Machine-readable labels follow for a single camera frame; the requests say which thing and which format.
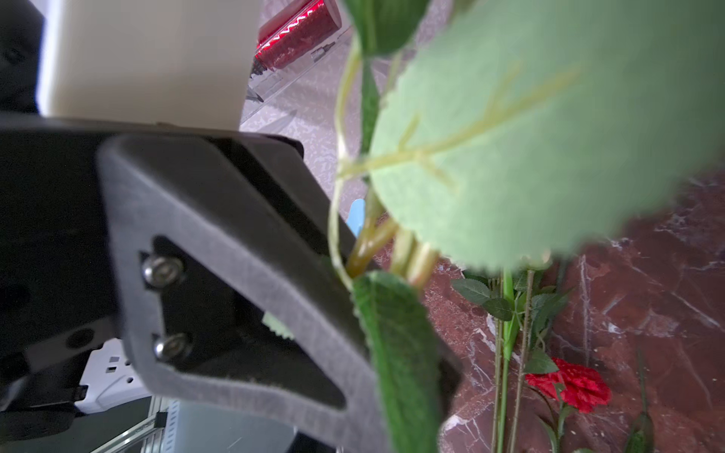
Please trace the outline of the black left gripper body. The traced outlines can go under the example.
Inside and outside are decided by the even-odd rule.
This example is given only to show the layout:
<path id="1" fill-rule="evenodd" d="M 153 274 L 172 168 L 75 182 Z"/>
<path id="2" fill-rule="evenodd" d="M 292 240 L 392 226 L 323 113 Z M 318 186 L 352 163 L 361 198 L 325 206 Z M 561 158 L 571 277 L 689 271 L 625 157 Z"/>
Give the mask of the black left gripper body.
<path id="1" fill-rule="evenodd" d="M 38 81 L 43 15 L 1 5 L 1 385 L 25 384 L 113 336 L 120 314 L 97 151 L 123 134 L 229 138 L 232 130 L 59 126 L 27 113 Z"/>

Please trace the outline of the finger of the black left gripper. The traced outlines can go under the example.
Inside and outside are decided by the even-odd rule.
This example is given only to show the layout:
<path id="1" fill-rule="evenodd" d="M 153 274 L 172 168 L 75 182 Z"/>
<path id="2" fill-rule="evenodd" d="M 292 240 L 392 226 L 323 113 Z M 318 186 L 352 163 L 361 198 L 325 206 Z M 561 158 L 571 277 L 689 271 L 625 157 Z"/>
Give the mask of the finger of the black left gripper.
<path id="1" fill-rule="evenodd" d="M 124 347 L 154 394 L 389 452 L 330 201 L 300 142 L 123 134 L 96 155 Z"/>

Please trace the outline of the pink white peony stem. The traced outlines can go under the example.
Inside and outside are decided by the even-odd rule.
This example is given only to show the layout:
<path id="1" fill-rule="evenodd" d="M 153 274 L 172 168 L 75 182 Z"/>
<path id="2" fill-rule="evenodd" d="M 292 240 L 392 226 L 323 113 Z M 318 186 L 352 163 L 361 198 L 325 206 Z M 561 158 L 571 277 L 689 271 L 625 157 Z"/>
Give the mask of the pink white peony stem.
<path id="1" fill-rule="evenodd" d="M 370 349 L 385 446 L 434 452 L 444 419 L 436 336 L 420 295 L 445 257 L 504 276 L 615 235 L 724 157 L 720 1 L 458 1 L 385 90 L 425 1 L 347 1 L 354 29 L 337 97 L 336 185 L 366 180 L 371 217 L 332 266 Z"/>

